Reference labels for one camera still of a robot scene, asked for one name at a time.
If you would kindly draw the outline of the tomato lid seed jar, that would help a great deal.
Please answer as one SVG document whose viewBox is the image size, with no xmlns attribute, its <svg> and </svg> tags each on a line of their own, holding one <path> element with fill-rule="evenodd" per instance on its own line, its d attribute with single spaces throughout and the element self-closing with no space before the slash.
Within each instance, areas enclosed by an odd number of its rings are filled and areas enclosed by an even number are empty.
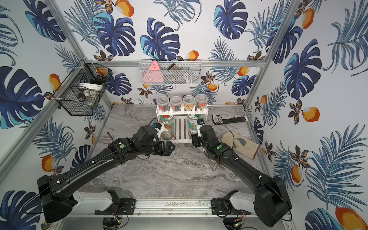
<svg viewBox="0 0 368 230">
<path fill-rule="evenodd" d="M 161 138 L 163 140 L 173 139 L 175 135 L 174 123 L 170 121 L 164 121 L 161 123 L 161 126 L 162 126 Z"/>
</svg>

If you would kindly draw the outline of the green tree lid jar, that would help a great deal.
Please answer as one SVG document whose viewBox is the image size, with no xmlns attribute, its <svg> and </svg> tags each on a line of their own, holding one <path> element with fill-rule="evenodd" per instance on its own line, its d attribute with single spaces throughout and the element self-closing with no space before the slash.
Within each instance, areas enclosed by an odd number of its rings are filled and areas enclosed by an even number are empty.
<svg viewBox="0 0 368 230">
<path fill-rule="evenodd" d="M 188 122 L 193 121 L 193 120 L 196 121 L 198 119 L 201 119 L 202 115 L 201 114 L 190 114 L 187 116 L 187 118 L 188 118 Z"/>
</svg>

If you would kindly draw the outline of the white slatted wooden shelf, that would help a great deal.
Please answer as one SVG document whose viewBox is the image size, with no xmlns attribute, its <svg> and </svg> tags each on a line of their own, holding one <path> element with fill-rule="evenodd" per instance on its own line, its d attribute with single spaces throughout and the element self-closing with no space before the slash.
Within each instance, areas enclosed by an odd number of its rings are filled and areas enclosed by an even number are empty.
<svg viewBox="0 0 368 230">
<path fill-rule="evenodd" d="M 209 108 L 208 104 L 205 105 L 203 109 L 198 109 L 194 107 L 192 110 L 185 110 L 185 105 L 181 104 L 181 108 L 179 111 L 173 111 L 171 106 L 169 105 L 168 111 L 161 111 L 159 106 L 156 105 L 156 115 L 157 118 L 160 119 L 160 116 L 163 115 L 173 115 L 174 118 L 174 137 L 171 139 L 173 144 L 177 143 L 191 143 L 192 140 L 189 138 L 189 127 L 188 127 L 188 116 L 189 115 L 202 115 L 204 120 L 207 119 Z"/>
</svg>

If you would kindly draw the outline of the strawberry lid seed jar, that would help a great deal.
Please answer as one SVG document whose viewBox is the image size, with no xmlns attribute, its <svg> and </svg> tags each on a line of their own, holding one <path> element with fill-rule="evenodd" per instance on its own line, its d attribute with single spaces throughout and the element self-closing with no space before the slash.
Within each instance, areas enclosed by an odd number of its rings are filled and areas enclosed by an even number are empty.
<svg viewBox="0 0 368 230">
<path fill-rule="evenodd" d="M 172 122 L 173 119 L 174 119 L 173 115 L 160 115 L 160 121 L 161 122 L 165 122 L 165 121 Z"/>
</svg>

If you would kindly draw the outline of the clear lidless jar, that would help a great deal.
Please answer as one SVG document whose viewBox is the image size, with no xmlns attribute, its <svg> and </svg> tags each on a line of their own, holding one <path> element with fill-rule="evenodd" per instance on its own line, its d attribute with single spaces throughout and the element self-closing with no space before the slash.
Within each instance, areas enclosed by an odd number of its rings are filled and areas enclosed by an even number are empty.
<svg viewBox="0 0 368 230">
<path fill-rule="evenodd" d="M 170 102 L 170 100 L 166 96 L 162 96 L 162 97 L 157 98 L 156 103 L 157 103 L 159 111 L 161 111 L 161 112 L 168 111 L 169 107 L 170 107 L 169 102 Z"/>
<path fill-rule="evenodd" d="M 180 96 L 173 96 L 172 98 L 170 98 L 171 111 L 181 111 L 182 102 L 183 100 Z"/>
</svg>

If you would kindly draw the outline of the carrot lid seed jar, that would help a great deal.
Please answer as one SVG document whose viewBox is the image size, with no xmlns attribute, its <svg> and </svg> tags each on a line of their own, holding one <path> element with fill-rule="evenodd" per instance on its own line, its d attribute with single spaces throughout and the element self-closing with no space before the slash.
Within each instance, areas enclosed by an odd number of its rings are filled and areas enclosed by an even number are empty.
<svg viewBox="0 0 368 230">
<path fill-rule="evenodd" d="M 189 134 L 189 138 L 192 138 L 193 134 L 198 134 L 198 130 L 197 130 L 197 121 L 196 120 L 192 120 L 188 123 L 188 134 Z"/>
</svg>

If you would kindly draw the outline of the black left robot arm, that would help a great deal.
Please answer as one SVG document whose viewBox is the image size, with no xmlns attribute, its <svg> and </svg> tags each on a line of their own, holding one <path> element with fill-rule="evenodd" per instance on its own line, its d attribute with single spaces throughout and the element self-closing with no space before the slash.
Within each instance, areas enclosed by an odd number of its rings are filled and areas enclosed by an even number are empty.
<svg viewBox="0 0 368 230">
<path fill-rule="evenodd" d="M 43 214 L 47 223 L 68 216 L 77 201 L 73 193 L 92 179 L 122 165 L 139 155 L 169 156 L 175 145 L 160 141 L 155 126 L 142 126 L 131 138 L 118 138 L 103 151 L 71 170 L 54 177 L 42 176 L 37 180 Z"/>
</svg>

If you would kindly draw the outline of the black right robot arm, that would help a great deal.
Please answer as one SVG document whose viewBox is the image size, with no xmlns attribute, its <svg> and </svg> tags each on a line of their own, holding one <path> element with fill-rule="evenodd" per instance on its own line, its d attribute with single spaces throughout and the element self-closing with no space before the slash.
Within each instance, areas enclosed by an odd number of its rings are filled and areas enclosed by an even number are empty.
<svg viewBox="0 0 368 230">
<path fill-rule="evenodd" d="M 220 142 L 212 126 L 202 126 L 191 135 L 194 147 L 203 147 L 210 159 L 228 168 L 254 193 L 254 210 L 268 227 L 273 227 L 292 209 L 286 186 L 279 177 L 270 177 L 241 159 L 226 143 Z"/>
</svg>

